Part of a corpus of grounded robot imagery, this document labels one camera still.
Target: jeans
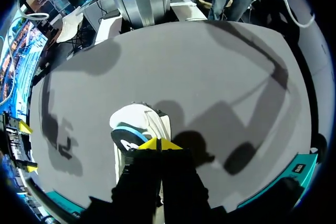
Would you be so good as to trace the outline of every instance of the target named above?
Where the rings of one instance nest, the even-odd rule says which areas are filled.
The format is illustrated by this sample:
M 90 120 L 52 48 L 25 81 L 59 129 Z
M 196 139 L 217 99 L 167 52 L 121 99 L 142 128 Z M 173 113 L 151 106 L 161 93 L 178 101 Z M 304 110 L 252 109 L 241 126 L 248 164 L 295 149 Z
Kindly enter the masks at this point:
M 224 7 L 230 0 L 212 0 L 212 7 L 209 11 L 209 20 L 220 20 Z M 226 15 L 227 21 L 239 21 L 248 6 L 253 0 L 233 0 L 233 3 Z

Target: blue ring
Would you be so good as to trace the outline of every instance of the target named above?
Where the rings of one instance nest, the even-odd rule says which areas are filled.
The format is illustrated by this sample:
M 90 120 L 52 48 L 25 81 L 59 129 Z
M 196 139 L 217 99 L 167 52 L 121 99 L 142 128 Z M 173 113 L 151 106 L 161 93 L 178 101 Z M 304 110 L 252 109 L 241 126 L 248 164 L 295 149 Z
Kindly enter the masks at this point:
M 142 135 L 139 131 L 137 131 L 137 130 L 131 128 L 131 127 L 117 126 L 117 127 L 114 128 L 113 131 L 115 131 L 115 130 L 125 130 L 125 131 L 133 133 L 134 135 L 136 135 L 137 137 L 139 137 L 144 142 L 148 141 L 148 139 L 144 135 Z

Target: gray platform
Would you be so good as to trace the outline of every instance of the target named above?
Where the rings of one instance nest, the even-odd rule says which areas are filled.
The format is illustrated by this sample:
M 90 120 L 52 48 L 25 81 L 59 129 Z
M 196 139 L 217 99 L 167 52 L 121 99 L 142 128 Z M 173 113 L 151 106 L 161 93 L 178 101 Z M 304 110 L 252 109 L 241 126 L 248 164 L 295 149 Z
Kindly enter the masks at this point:
M 235 209 L 310 148 L 306 87 L 280 34 L 241 23 L 169 23 L 82 51 L 33 88 L 32 148 L 46 191 L 83 206 L 88 196 L 110 200 L 109 117 L 132 101 L 170 116 L 212 207 Z

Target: white cable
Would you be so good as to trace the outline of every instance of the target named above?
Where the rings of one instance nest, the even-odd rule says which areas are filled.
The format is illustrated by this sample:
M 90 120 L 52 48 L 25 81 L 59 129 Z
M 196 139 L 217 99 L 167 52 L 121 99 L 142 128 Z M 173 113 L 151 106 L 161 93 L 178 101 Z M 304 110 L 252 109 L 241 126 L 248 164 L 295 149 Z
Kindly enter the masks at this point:
M 10 60 L 12 61 L 11 64 L 9 65 L 9 69 L 11 69 L 12 64 L 13 64 L 13 67 L 14 67 L 14 70 L 13 70 L 13 85 L 12 85 L 12 88 L 11 88 L 11 91 L 10 91 L 9 95 L 6 97 L 5 100 L 0 102 L 0 105 L 3 105 L 12 96 L 13 91 L 14 91 L 14 85 L 15 85 L 15 75 L 16 75 L 16 73 L 15 73 L 15 66 L 14 66 L 14 57 L 13 57 L 13 53 L 12 53 L 12 43 L 14 42 L 14 39 L 13 39 L 12 43 L 9 41 L 9 30 L 10 30 L 12 24 L 15 21 L 17 21 L 18 19 L 21 19 L 21 18 L 26 18 L 26 19 L 29 19 L 29 20 L 45 20 L 45 19 L 49 18 L 49 14 L 47 14 L 47 13 L 32 13 L 32 14 L 28 14 L 28 15 L 25 14 L 21 10 L 19 1 L 17 2 L 17 9 L 18 9 L 19 13 L 21 14 L 21 16 L 13 19 L 13 21 L 11 22 L 11 24 L 9 26 L 9 29 L 7 31 L 7 42 L 8 42 L 8 46 L 9 46 L 8 51 L 9 51 L 9 56 L 11 58 Z
M 288 13 L 289 13 L 289 16 L 291 17 L 291 19 L 293 20 L 293 22 L 294 22 L 297 26 L 299 26 L 299 27 L 301 27 L 301 28 L 307 28 L 307 27 L 309 27 L 309 26 L 314 22 L 314 20 L 315 20 L 315 14 L 313 14 L 313 16 L 311 17 L 311 19 L 310 19 L 310 20 L 308 21 L 308 23 L 306 23 L 306 24 L 300 24 L 299 22 L 297 22 L 296 19 L 295 19 L 294 16 L 293 16 L 292 11 L 290 10 L 289 4 L 288 4 L 288 0 L 283 0 L 283 1 L 285 2 L 287 11 L 288 11 Z

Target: screen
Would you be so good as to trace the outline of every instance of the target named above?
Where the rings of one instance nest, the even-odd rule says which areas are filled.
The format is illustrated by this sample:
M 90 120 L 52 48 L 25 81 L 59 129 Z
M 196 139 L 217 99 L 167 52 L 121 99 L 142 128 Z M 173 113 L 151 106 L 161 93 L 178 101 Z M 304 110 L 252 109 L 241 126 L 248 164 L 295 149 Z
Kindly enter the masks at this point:
M 8 38 L 14 64 L 9 54 Z M 14 90 L 8 101 L 0 105 L 0 113 L 6 111 L 10 116 L 26 122 L 30 84 L 46 43 L 47 38 L 33 23 L 23 17 L 14 21 L 9 28 L 0 57 L 0 101 L 4 101 L 10 95 L 12 87 Z

